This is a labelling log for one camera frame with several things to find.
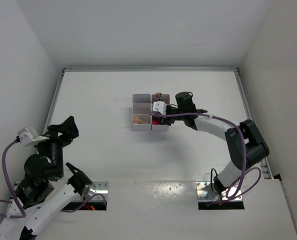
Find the orange highlighter pencil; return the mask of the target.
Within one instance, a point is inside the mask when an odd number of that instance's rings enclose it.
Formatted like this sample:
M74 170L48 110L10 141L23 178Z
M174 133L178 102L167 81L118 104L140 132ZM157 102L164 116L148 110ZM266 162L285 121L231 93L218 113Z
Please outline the orange highlighter pencil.
M133 116L133 121L134 122L143 122L144 120L138 116Z

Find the yellow slim highlighter pen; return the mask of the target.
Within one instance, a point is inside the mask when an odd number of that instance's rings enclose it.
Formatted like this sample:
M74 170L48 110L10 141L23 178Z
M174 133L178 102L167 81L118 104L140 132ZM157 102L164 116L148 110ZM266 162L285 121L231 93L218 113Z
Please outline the yellow slim highlighter pen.
M135 122L136 124L139 125L148 125L151 123L150 119L143 119L143 122Z

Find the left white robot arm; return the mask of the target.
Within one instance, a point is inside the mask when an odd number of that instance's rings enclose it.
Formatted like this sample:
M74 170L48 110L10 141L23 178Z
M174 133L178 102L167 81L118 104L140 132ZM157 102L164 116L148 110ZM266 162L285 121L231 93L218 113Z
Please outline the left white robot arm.
M80 169L64 162L63 149L79 136L73 116L47 127L40 135L32 126L18 131L2 153L2 172L10 192L8 208L0 213L0 240L34 240L44 226L71 201L86 193L92 180ZM24 162L24 178L14 187L6 157L15 144L37 149Z

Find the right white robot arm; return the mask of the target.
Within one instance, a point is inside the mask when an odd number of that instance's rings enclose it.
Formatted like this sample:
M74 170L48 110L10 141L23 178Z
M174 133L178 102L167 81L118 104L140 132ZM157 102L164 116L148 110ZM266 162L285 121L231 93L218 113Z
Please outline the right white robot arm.
M175 105L168 104L162 93L156 93L151 110L154 121L168 126L182 121L188 128L224 140L230 161L211 179L211 190L219 195L234 184L241 188L245 175L270 154L269 147L256 124L250 119L233 123L211 115L207 110L198 109L193 102L192 92L180 92L175 95L175 100Z

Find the colourful glue stick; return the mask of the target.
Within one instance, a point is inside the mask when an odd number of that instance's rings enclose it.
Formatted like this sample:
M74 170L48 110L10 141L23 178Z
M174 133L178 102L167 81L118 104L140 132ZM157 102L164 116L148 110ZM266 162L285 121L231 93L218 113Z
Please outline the colourful glue stick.
M155 102L163 102L164 98L163 98L163 94L161 92L157 92L154 94L154 101Z

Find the pink cap black highlighter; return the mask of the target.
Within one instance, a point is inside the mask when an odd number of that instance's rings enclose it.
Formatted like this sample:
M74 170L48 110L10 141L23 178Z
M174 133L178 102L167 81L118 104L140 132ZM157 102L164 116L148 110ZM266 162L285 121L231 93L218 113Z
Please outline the pink cap black highlighter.
M158 121L158 120L156 120L156 119L153 119L153 120L152 120L152 124L153 124L153 125L159 125L160 123L159 123L159 121Z

